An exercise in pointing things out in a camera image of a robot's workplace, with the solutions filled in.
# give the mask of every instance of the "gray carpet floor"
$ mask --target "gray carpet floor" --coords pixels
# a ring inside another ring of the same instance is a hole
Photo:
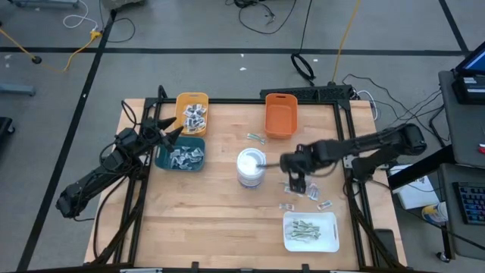
[[[98,0],[85,0],[89,16],[101,25]],[[245,29],[238,21],[238,8],[224,0],[146,0],[145,5],[125,8],[117,18],[128,17],[136,25],[136,34],[128,42],[109,43],[109,49],[167,49],[157,54],[105,53],[92,83],[86,107],[77,128],[62,172],[56,196],[76,179],[98,164],[99,150],[111,142],[120,117],[120,101],[125,98],[155,96],[164,85],[170,97],[182,92],[200,91],[213,98],[258,98],[261,89],[307,86],[291,65],[289,54],[227,54],[204,52],[187,54],[171,49],[297,49],[302,37],[309,0],[299,0],[284,27],[274,35],[262,35]],[[446,0],[466,46],[474,49],[485,37],[485,2]],[[292,7],[291,0],[267,2],[276,21],[265,26],[265,11],[250,7],[242,19],[251,27],[275,30]],[[314,1],[305,34],[304,49],[338,49],[352,14],[354,1]],[[60,5],[28,5],[18,8],[0,2],[3,29],[27,47],[79,48],[89,41],[94,24],[86,21],[68,29],[63,18],[83,14]],[[103,18],[108,11],[102,9]],[[68,20],[75,24],[79,19]],[[132,26],[117,22],[111,40],[125,39]],[[99,42],[90,48],[95,49]],[[56,74],[35,66],[21,53],[6,52],[13,46],[0,36],[0,82],[34,85],[34,97],[0,95],[0,116],[14,119],[17,132],[9,139],[0,157],[0,271],[17,267],[39,205],[54,170],[67,134],[74,109],[80,99],[94,53],[81,53],[66,74]],[[462,56],[432,56],[424,50],[460,51],[457,39],[438,0],[365,0],[357,13],[345,49],[372,50],[373,55],[354,52],[343,55],[336,80],[351,73],[370,77],[406,107],[426,99],[438,90],[438,72],[455,67]],[[408,54],[408,51],[420,54]],[[69,54],[40,52],[46,64],[63,67]],[[325,85],[333,73],[333,53],[305,55],[317,75],[316,85]],[[390,104],[398,115],[405,112],[382,90],[366,80],[348,77],[357,90],[367,90],[375,100]],[[439,107],[437,97],[422,112]],[[377,103],[378,129],[394,122],[391,107]],[[421,120],[427,124],[430,116]],[[446,118],[441,114],[436,126],[448,136]],[[429,144],[423,156],[438,150],[439,143],[424,130]],[[402,163],[419,159],[400,158]],[[83,213],[94,216],[92,201]],[[443,250],[441,233],[434,227],[396,210],[406,257],[411,267],[441,272],[478,272],[485,262],[458,257],[449,264],[434,253]],[[80,265],[86,253],[92,222],[76,223],[61,217],[52,204],[30,269]]]

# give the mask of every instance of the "white cable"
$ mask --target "white cable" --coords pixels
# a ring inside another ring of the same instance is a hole
[[[369,96],[369,98],[371,98],[371,103],[374,105],[374,113],[375,113],[374,120],[376,121],[377,118],[379,117],[379,112],[377,111],[377,105],[376,105],[376,102],[374,101],[374,97],[367,90],[358,91],[357,95],[360,94],[360,93],[366,93],[367,96]]]
[[[98,23],[97,23],[95,20],[90,19],[90,18],[88,18],[88,17],[87,17],[87,16],[88,16],[88,13],[89,13],[89,8],[88,8],[88,5],[86,5],[86,3],[85,3],[83,0],[79,0],[79,2],[81,2],[81,4],[83,4],[83,5],[84,5],[84,7],[86,8],[86,14],[84,14],[84,16],[80,16],[80,15],[76,15],[76,14],[68,15],[68,16],[64,17],[64,19],[63,19],[62,23],[64,24],[64,26],[65,26],[66,28],[71,28],[71,29],[73,29],[73,28],[76,28],[76,27],[78,27],[79,25],[81,25],[81,24],[84,22],[84,20],[89,20],[89,21],[91,21],[91,22],[93,22],[93,23],[95,24],[95,27],[94,27],[94,29],[92,29],[92,30],[97,30],[97,29],[98,29]],[[79,23],[77,23],[77,24],[75,24],[75,25],[72,25],[72,26],[69,26],[69,25],[67,25],[67,24],[66,24],[66,20],[67,20],[68,18],[80,18],[81,20],[79,21]]]

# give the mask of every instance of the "white tray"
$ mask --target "white tray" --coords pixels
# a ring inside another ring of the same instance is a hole
[[[286,226],[293,220],[310,221],[320,227],[321,236],[318,240],[306,243],[297,240],[288,240],[285,236]],[[285,212],[283,216],[283,240],[285,248],[291,252],[326,252],[335,253],[339,250],[339,231],[336,226],[336,217],[333,212],[301,213]]]

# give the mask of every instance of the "yellow cable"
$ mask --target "yellow cable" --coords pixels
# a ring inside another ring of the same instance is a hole
[[[36,57],[32,53],[28,52],[24,47],[22,47],[17,41],[15,41],[14,38],[10,37],[1,27],[0,27],[0,33],[3,34],[5,37],[7,37],[9,40],[11,40],[25,54],[29,55],[31,58]]]
[[[335,68],[333,69],[332,82],[334,82],[334,83],[335,83],[336,72],[339,69],[340,52],[342,52],[343,44],[346,41],[347,34],[349,33],[350,27],[352,26],[352,22],[354,21],[354,17],[357,14],[358,6],[360,4],[361,4],[361,0],[357,0],[357,2],[355,3],[354,12],[352,13],[352,16],[350,17],[349,24],[347,25],[347,29],[346,29],[345,33],[343,34],[342,41],[340,42],[339,52],[336,55]]]
[[[36,58],[36,56],[34,54],[28,52],[23,46],[21,46],[17,41],[15,41],[14,38],[10,37],[1,27],[0,27],[0,33],[3,34],[5,37],[7,37],[9,40],[11,40],[23,53],[29,55],[30,58],[32,58],[32,59]],[[98,39],[102,35],[99,31],[94,31],[94,30],[91,31],[90,34],[91,34],[91,40],[87,44],[85,44],[82,48],[76,50],[73,54],[71,54],[69,56],[69,59],[67,60],[66,67],[64,67],[63,70],[58,70],[56,68],[53,68],[53,67],[49,66],[48,64],[41,63],[42,67],[47,68],[50,71],[54,71],[54,72],[57,72],[57,73],[64,73],[67,70],[69,70],[70,62],[72,61],[72,59],[74,58],[74,56],[77,53],[79,53],[79,52],[83,51],[84,49],[86,49],[89,45],[92,44],[92,42],[94,42],[94,40]]]

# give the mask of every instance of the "keyboard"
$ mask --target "keyboard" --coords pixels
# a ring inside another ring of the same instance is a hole
[[[263,89],[259,93],[260,98],[264,99],[268,94],[280,93],[294,95],[298,100],[336,100],[350,99],[353,95],[352,86],[350,85],[329,85],[329,86],[311,86],[282,89]]]
[[[485,224],[485,183],[452,184],[466,224]]]

